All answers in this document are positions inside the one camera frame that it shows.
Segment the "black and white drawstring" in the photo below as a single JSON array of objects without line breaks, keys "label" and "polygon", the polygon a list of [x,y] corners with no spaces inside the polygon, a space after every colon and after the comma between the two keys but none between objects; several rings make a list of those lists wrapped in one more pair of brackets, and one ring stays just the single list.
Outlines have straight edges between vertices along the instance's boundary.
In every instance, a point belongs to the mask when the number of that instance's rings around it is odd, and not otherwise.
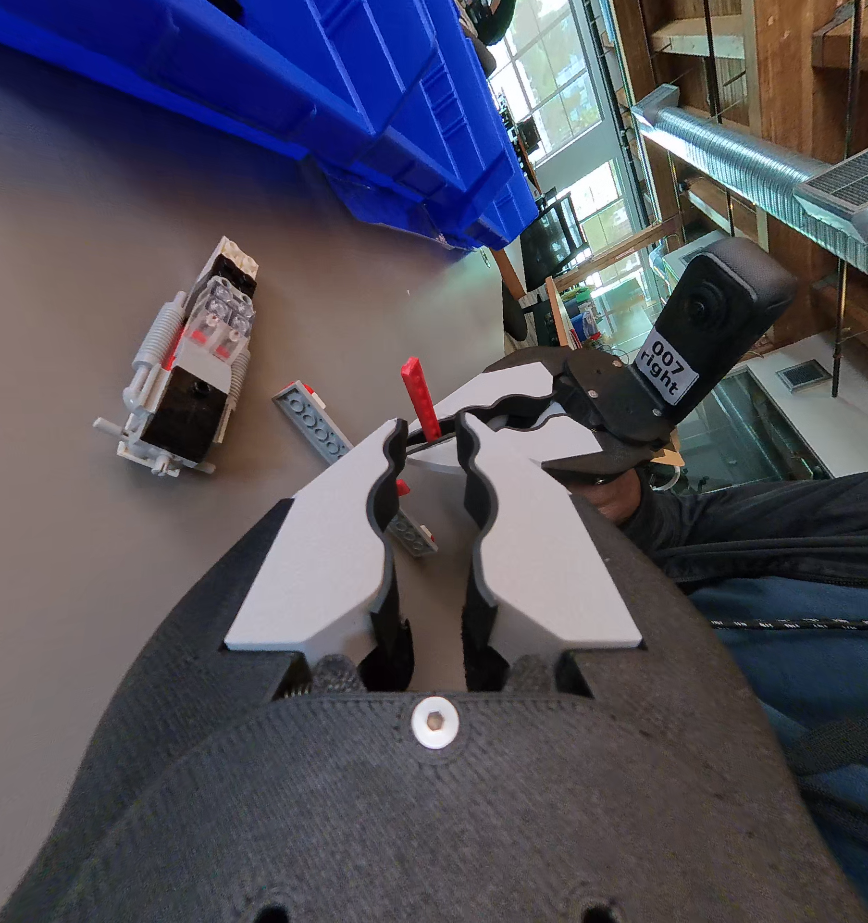
[{"label": "black and white drawstring", "polygon": [[714,629],[722,630],[843,630],[868,631],[868,618],[716,618],[707,617]]}]

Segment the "person's blue clothing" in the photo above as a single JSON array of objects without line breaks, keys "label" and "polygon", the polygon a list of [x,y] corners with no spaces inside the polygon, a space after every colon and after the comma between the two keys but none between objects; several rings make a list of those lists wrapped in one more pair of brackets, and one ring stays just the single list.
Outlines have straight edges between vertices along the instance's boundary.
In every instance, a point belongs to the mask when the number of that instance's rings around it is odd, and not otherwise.
[{"label": "person's blue clothing", "polygon": [[[868,619],[868,585],[812,583],[765,577],[729,579],[690,593],[703,616],[724,622],[842,618]],[[868,630],[717,630],[763,705],[785,747],[813,728],[868,712]],[[868,821],[868,757],[814,776],[820,795],[840,799]],[[868,843],[839,818],[811,817],[855,890],[868,905]]]}]

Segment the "blue plastic bin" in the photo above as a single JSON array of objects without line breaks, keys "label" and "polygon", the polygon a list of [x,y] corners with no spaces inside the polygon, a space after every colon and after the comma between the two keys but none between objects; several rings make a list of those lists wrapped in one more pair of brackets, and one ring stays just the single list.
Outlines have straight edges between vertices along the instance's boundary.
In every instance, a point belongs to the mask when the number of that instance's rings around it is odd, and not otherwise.
[{"label": "blue plastic bin", "polygon": [[451,248],[506,247],[535,205],[487,85],[514,2],[332,2],[371,139],[317,155],[359,221]]},{"label": "blue plastic bin", "polygon": [[414,200],[456,180],[419,2],[0,2],[0,42]]}]

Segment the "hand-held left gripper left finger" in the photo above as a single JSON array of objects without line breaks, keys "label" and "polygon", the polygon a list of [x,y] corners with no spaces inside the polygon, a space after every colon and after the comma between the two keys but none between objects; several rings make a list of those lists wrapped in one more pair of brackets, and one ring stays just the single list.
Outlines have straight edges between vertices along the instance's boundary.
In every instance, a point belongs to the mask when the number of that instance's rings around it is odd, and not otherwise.
[{"label": "hand-held left gripper left finger", "polygon": [[404,419],[388,420],[296,494],[227,649],[299,652],[309,665],[343,655],[365,688],[408,687],[412,633],[385,534],[400,510],[407,436]]}]

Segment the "grey toy brick plate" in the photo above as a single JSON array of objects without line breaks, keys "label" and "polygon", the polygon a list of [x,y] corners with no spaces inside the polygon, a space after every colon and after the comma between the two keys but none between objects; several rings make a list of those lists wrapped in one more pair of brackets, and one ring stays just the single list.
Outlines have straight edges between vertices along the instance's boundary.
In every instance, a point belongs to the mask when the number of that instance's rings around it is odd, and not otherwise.
[{"label": "grey toy brick plate", "polygon": [[[302,381],[295,380],[287,385],[272,400],[325,464],[334,464],[353,448],[351,441],[328,416],[325,403]],[[387,531],[415,559],[434,555],[439,550],[427,527],[404,511],[396,513]]]}]

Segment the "large window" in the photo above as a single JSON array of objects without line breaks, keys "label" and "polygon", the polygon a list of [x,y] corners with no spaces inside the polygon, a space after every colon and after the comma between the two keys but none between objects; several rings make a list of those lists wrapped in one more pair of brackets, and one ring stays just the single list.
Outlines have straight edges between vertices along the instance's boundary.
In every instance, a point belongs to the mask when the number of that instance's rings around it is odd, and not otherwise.
[{"label": "large window", "polygon": [[570,197],[586,243],[565,271],[655,221],[614,39],[609,2],[522,1],[491,49],[491,92],[535,138],[522,164],[531,192]]}]

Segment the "metal duct grille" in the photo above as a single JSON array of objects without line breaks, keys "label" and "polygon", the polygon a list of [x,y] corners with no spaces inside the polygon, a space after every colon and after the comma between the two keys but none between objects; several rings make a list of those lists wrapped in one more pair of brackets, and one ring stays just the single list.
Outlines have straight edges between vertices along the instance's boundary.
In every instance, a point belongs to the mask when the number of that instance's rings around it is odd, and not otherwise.
[{"label": "metal duct grille", "polygon": [[801,182],[794,197],[812,217],[866,242],[868,148]]}]

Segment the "white wall vent grille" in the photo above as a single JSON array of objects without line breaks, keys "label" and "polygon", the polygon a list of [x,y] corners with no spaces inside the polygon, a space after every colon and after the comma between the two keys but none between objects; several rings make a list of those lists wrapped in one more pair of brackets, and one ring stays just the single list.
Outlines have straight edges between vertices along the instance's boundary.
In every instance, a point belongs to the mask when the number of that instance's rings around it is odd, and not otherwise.
[{"label": "white wall vent grille", "polygon": [[776,375],[791,394],[832,381],[832,374],[816,359],[782,368]]}]

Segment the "silver air duct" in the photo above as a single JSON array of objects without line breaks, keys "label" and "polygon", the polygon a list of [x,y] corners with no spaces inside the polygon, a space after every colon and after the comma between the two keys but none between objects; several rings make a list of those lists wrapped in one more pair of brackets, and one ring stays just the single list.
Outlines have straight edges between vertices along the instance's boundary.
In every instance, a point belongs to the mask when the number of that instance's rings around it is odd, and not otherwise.
[{"label": "silver air duct", "polygon": [[794,197],[801,182],[834,164],[779,147],[678,107],[677,86],[664,84],[632,107],[642,135],[677,155],[778,222],[868,275],[863,242],[806,213]]}]

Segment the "black office chair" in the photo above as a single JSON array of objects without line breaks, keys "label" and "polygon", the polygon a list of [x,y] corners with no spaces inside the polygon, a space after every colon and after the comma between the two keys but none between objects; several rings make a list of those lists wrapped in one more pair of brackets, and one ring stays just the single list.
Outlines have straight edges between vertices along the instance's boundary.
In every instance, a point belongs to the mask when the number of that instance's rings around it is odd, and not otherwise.
[{"label": "black office chair", "polygon": [[515,343],[524,343],[528,337],[527,318],[520,301],[526,292],[504,250],[490,250],[501,279],[502,321],[505,334]]}]

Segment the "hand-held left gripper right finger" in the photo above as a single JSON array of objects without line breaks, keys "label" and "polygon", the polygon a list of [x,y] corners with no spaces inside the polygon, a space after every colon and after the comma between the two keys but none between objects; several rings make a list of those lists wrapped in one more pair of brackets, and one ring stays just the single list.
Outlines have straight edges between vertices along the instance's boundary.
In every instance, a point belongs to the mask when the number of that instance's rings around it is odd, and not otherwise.
[{"label": "hand-held left gripper right finger", "polygon": [[570,491],[542,465],[495,448],[487,427],[472,412],[455,417],[463,505],[479,527],[462,614],[467,689],[502,689],[526,656],[555,673],[572,652],[641,648]]}]

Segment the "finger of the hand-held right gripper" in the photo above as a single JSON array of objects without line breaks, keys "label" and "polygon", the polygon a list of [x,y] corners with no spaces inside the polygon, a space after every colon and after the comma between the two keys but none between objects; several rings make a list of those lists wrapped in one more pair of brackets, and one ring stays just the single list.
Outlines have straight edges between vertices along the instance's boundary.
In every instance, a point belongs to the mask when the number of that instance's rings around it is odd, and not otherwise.
[{"label": "finger of the hand-held right gripper", "polygon": [[527,432],[542,424],[553,401],[554,376],[543,363],[534,362],[476,375],[433,409],[444,437],[453,434],[454,417],[464,411],[489,425],[507,417],[506,429]]},{"label": "finger of the hand-held right gripper", "polygon": [[[486,429],[493,435],[490,442],[502,453],[517,454],[540,465],[601,452],[595,434],[565,414],[550,416],[540,426],[527,430],[507,426],[501,429],[488,426]],[[464,473],[455,437],[410,453],[408,463],[435,474]]]}]

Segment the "person's right forearm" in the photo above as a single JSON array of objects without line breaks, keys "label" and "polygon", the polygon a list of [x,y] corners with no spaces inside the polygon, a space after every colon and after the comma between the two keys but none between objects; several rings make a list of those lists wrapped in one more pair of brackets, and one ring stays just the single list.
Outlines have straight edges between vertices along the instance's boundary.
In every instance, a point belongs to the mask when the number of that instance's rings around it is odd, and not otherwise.
[{"label": "person's right forearm", "polygon": [[868,472],[700,495],[643,487],[620,529],[688,593],[729,579],[868,587]]}]

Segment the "red toy brick plate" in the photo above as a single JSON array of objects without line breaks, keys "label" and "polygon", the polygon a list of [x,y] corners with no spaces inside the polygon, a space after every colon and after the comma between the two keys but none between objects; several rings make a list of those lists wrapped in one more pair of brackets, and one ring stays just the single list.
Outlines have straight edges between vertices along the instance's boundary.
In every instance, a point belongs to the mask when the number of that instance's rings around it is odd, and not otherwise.
[{"label": "red toy brick plate", "polygon": [[441,438],[441,427],[430,396],[423,367],[417,356],[411,356],[401,368],[405,389],[417,414],[418,425],[427,443]]}]

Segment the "person's right hand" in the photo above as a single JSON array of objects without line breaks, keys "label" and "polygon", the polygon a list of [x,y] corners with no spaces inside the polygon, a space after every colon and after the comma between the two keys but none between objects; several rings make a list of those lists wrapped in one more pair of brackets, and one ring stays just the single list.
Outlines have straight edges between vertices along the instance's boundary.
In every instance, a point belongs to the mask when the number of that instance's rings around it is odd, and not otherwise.
[{"label": "person's right hand", "polygon": [[637,513],[650,493],[648,483],[636,470],[585,489],[585,495],[595,508],[618,527],[625,525]]}]

